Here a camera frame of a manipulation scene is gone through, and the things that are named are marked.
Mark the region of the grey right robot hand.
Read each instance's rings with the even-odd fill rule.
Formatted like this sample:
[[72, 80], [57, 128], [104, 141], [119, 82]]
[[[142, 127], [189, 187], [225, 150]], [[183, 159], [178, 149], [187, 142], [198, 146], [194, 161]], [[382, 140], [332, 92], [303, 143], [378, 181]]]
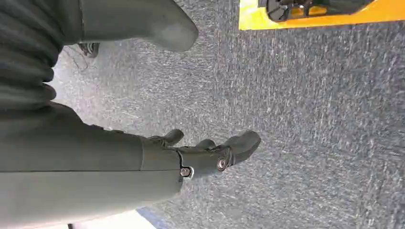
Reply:
[[198, 29], [172, 0], [3, 0], [0, 3], [0, 226], [40, 227], [107, 216], [180, 192], [186, 177], [247, 160], [260, 136], [177, 147], [183, 132], [143, 137], [88, 125], [49, 85], [66, 45], [140, 37], [190, 49]]

